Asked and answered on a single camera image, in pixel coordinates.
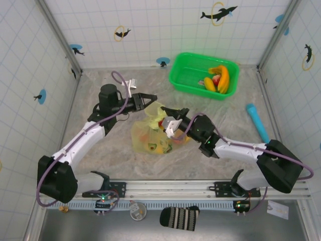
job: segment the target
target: yellow ring decal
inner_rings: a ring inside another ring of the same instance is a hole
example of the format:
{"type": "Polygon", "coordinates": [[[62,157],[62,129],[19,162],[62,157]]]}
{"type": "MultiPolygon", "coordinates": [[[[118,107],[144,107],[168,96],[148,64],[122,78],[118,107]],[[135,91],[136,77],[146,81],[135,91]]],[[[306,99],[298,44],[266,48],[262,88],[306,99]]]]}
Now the yellow ring decal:
{"type": "Polygon", "coordinates": [[[315,57],[314,57],[314,54],[311,54],[311,55],[312,55],[312,57],[313,57],[313,61],[312,61],[312,64],[311,64],[311,66],[310,66],[309,68],[307,68],[307,69],[304,68],[304,62],[305,62],[305,60],[307,59],[307,56],[305,56],[304,59],[303,59],[303,61],[302,61],[302,69],[303,69],[304,71],[310,70],[310,69],[312,68],[312,66],[314,65],[315,57]]]}
{"type": "Polygon", "coordinates": [[[211,20],[212,20],[212,24],[213,24],[213,26],[221,26],[223,23],[224,23],[224,20],[225,20],[225,17],[223,18],[223,21],[220,23],[220,24],[215,24],[214,22],[213,22],[213,10],[214,10],[214,8],[215,8],[215,6],[217,5],[217,4],[220,4],[220,5],[222,5],[223,7],[224,7],[224,4],[222,4],[221,2],[217,2],[217,3],[214,3],[214,5],[212,6],[212,12],[211,12],[211,20]]]}
{"type": "Polygon", "coordinates": [[[72,74],[72,72],[71,72],[71,64],[70,64],[70,62],[68,63],[67,70],[68,70],[68,73],[69,73],[69,74],[72,74]]]}
{"type": "Polygon", "coordinates": [[[124,34],[125,34],[125,27],[124,27],[123,25],[118,26],[117,29],[115,30],[115,33],[114,33],[114,40],[115,40],[116,42],[120,42],[120,41],[124,38],[124,34]],[[120,29],[120,28],[122,28],[122,35],[121,35],[121,39],[117,40],[117,39],[116,39],[116,36],[117,36],[117,35],[116,35],[116,32],[117,32],[117,30],[120,29]]]}

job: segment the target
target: cyan tube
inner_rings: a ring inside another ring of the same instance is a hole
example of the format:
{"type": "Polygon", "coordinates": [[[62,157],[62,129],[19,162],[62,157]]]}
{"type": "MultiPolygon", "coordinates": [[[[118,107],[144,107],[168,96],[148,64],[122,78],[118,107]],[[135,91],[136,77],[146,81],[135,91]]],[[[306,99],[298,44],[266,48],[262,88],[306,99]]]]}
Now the cyan tube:
{"type": "Polygon", "coordinates": [[[256,107],[254,104],[248,104],[246,105],[246,111],[249,113],[249,115],[251,116],[255,127],[257,129],[257,131],[259,132],[262,140],[264,143],[269,143],[270,142],[270,138],[265,130],[265,127],[260,119],[260,116],[258,115],[257,111],[256,111],[256,107]]]}

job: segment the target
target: green plastic basket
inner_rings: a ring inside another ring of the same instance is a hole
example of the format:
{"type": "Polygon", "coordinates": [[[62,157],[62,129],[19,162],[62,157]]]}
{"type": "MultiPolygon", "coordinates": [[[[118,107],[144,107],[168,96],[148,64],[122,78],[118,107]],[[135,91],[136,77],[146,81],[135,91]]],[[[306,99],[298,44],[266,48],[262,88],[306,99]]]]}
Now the green plastic basket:
{"type": "Polygon", "coordinates": [[[237,64],[225,59],[193,53],[181,53],[175,60],[169,79],[170,83],[179,91],[224,100],[235,93],[239,72],[240,69],[237,64]],[[230,75],[230,85],[226,94],[209,91],[199,83],[205,77],[213,77],[213,74],[208,73],[208,69],[219,65],[227,67],[230,75]]]}

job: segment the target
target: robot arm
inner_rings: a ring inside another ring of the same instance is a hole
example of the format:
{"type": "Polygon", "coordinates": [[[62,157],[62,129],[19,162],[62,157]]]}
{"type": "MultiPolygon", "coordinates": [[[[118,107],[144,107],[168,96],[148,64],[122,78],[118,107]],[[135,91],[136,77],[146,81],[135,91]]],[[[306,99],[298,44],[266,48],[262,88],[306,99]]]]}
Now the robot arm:
{"type": "MultiPolygon", "coordinates": [[[[125,100],[121,95],[119,99],[118,93],[120,94],[113,84],[102,86],[99,93],[99,103],[95,105],[93,113],[88,118],[88,122],[83,129],[64,148],[56,152],[53,156],[43,156],[39,160],[38,183],[47,168],[55,159],[63,154],[62,158],[59,159],[46,176],[40,188],[41,193],[63,203],[67,203],[76,193],[109,189],[109,177],[107,175],[99,172],[91,172],[89,174],[75,176],[74,171],[93,145],[103,139],[116,124],[117,120],[116,117],[114,117],[86,131],[93,124],[117,113],[121,109],[125,100]],[[76,139],[79,139],[79,141],[75,145],[72,145],[76,139]]],[[[132,94],[131,98],[128,99],[126,107],[120,114],[140,111],[155,100],[157,100],[156,95],[144,93],[132,94]]]]}
{"type": "Polygon", "coordinates": [[[187,130],[187,136],[201,143],[199,149],[207,157],[230,158],[258,165],[257,170],[239,170],[234,175],[230,188],[235,195],[242,196],[253,188],[267,186],[283,193],[291,192],[303,167],[264,152],[265,150],[273,151],[301,163],[281,142],[271,140],[268,144],[250,144],[233,141],[221,136],[206,115],[197,116],[191,123],[191,120],[186,117],[189,112],[187,108],[175,110],[162,107],[162,109],[168,115],[162,125],[169,137],[172,137],[177,129],[183,132],[187,130]]]}

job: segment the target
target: gray floor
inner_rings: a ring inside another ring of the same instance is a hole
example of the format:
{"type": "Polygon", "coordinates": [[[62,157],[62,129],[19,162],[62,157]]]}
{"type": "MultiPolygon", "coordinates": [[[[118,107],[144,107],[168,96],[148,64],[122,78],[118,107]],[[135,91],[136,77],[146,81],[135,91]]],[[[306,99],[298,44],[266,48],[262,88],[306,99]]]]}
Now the gray floor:
{"type": "Polygon", "coordinates": [[[40,241],[304,241],[305,232],[296,201],[278,201],[289,207],[289,220],[266,213],[267,201],[246,217],[226,211],[201,211],[194,232],[163,227],[161,211],[148,211],[134,221],[129,211],[97,216],[93,211],[68,214],[47,210],[40,241]]]}
{"type": "MultiPolygon", "coordinates": [[[[127,80],[138,80],[135,92],[156,94],[158,101],[169,108],[187,107],[191,110],[190,116],[196,112],[204,112],[223,135],[238,141],[261,142],[245,110],[246,104],[254,103],[270,137],[273,137],[254,68],[240,68],[237,91],[224,101],[176,91],[169,83],[170,70],[166,68],[118,71],[127,80]]],[[[110,72],[111,70],[85,70],[76,93],[64,144],[83,128],[98,102],[100,87],[106,83],[115,83],[110,72]]],[[[115,84],[124,93],[123,87],[115,84]]],[[[108,136],[88,152],[76,173],[85,174],[97,170],[113,179],[228,179],[239,169],[256,168],[236,160],[207,158],[198,150],[199,144],[193,141],[165,155],[135,153],[131,147],[130,129],[135,121],[144,118],[144,112],[140,111],[131,114],[127,121],[118,122],[108,136]]]]}

